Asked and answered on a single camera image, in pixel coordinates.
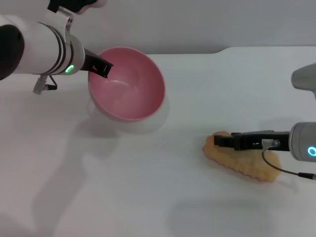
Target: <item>black cable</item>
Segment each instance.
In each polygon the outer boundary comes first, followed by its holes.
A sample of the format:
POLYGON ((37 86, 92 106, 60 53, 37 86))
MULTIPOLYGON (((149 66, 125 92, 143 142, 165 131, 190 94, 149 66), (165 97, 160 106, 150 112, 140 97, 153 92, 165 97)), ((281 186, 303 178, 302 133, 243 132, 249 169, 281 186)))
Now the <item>black cable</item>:
POLYGON ((57 90, 58 85, 55 82, 54 78, 51 75, 49 75, 49 77, 50 77, 51 81, 54 83, 54 85, 46 84, 45 85, 45 88, 46 88, 45 90, 57 90))
POLYGON ((276 166, 274 166, 273 164, 269 163, 269 162, 267 161, 267 159, 265 158, 265 152, 266 152, 266 151, 263 150, 263 151, 261 152, 261 156, 262 156, 262 159, 265 161, 265 163, 267 163, 269 166, 271 166, 272 168, 277 169, 277 170, 279 170, 279 171, 282 171, 282 172, 284 172, 284 173, 293 174, 293 175, 298 175, 298 173, 294 173, 294 172, 291 172, 291 171, 287 171, 287 170, 281 169, 281 168, 276 167, 276 166))
POLYGON ((54 83, 54 85, 58 86, 57 83, 55 82, 54 78, 51 75, 49 75, 49 77, 50 77, 51 81, 54 83))

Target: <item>green indicator light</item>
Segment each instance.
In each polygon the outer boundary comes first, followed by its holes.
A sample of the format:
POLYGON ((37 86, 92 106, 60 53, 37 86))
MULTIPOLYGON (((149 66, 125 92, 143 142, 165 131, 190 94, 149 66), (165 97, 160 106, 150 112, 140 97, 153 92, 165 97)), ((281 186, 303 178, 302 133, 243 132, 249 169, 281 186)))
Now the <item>green indicator light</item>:
POLYGON ((74 65, 70 65, 66 70, 65 70, 65 72, 66 73, 69 73, 72 69, 74 69, 75 67, 74 67, 74 65))

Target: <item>black stripe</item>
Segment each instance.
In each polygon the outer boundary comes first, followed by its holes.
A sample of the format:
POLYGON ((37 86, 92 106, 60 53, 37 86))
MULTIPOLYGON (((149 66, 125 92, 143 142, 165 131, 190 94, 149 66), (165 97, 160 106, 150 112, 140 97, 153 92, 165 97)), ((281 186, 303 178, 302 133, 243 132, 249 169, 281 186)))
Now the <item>black stripe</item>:
POLYGON ((62 70, 60 73, 58 74, 61 74, 63 73, 70 65, 71 63, 73 62, 73 59, 74 59, 74 48, 73 48, 73 44, 70 42, 70 49, 71 49, 71 57, 70 57, 70 61, 69 61, 69 64, 64 68, 64 70, 62 70))
POLYGON ((58 42, 58 47, 59 47, 59 53, 58 53, 58 58, 57 58, 57 61, 56 61, 56 63, 54 64, 54 66, 52 66, 48 71, 46 71, 45 73, 42 73, 41 75, 47 75, 47 74, 49 74, 49 72, 51 71, 51 70, 53 70, 55 67, 56 67, 56 65, 58 64, 58 62, 59 62, 59 60, 60 60, 60 57, 61 57, 61 39, 59 38, 59 36, 58 36, 58 34, 50 27, 50 26, 48 26, 48 25, 45 25, 45 26, 47 26, 53 33, 54 33, 54 35, 56 36, 56 38, 57 38, 57 42, 58 42))
MULTIPOLYGON (((51 27, 52 29, 54 29, 56 31, 56 33, 59 35, 59 37, 62 39, 62 35, 58 32, 58 30, 56 30, 55 28, 51 27)), ((66 58, 66 46, 65 46, 65 42, 63 40, 61 40, 62 44, 63 44, 63 49, 64 49, 64 54, 63 54, 63 58, 60 62, 60 64, 58 65, 58 67, 53 70, 52 72, 50 72, 49 74, 53 74, 55 71, 57 71, 58 69, 60 69, 61 65, 63 65, 65 58, 66 58)))

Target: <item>led ring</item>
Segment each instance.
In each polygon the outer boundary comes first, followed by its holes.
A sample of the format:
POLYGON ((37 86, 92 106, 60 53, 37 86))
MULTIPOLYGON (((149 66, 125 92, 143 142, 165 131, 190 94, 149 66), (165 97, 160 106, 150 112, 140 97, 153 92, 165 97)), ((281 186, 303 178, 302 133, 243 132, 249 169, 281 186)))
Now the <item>led ring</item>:
POLYGON ((65 70, 65 72, 66 72, 66 73, 69 73, 72 69, 74 69, 74 65, 70 65, 70 66, 65 70))
POLYGON ((310 154, 313 157, 316 157, 316 148, 315 147, 309 147, 308 148, 308 154, 310 154))

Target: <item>cable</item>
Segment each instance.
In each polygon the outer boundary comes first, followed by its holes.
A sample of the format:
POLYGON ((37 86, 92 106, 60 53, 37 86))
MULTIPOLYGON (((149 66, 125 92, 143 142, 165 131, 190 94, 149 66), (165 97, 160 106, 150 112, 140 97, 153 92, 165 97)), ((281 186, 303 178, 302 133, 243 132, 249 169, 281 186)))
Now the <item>cable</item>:
POLYGON ((57 83, 55 82, 54 78, 51 75, 49 75, 49 77, 50 77, 51 81, 54 83, 54 85, 57 86, 57 83))
POLYGON ((45 90, 57 90, 58 85, 57 85, 56 81, 54 80, 54 78, 51 75, 49 75, 49 77, 50 77, 51 81, 54 83, 54 85, 46 84, 45 90))
POLYGON ((294 173, 294 172, 291 172, 291 171, 287 171, 287 170, 281 169, 281 168, 276 167, 276 166, 274 166, 273 164, 269 163, 269 162, 267 161, 267 159, 265 158, 265 152, 266 152, 266 151, 262 151, 262 152, 261 152, 261 156, 262 156, 262 159, 265 161, 265 163, 267 163, 269 166, 271 166, 272 168, 277 169, 277 170, 279 170, 279 171, 282 171, 282 172, 284 172, 284 173, 293 174, 293 175, 298 175, 298 173, 294 173))
POLYGON ((306 178, 306 179, 316 180, 316 174, 312 174, 312 173, 295 173, 295 172, 287 171, 287 170, 281 169, 279 167, 276 167, 273 164, 271 164, 270 162, 268 162, 267 159, 265 158, 265 152, 271 147, 278 147, 278 146, 280 146, 280 141, 279 140, 272 140, 272 141, 269 141, 269 142, 268 141, 263 141, 262 142, 261 156, 262 156, 262 159, 265 161, 265 163, 267 163, 272 168, 277 169, 277 170, 279 170, 281 172, 297 175, 299 177, 306 178))

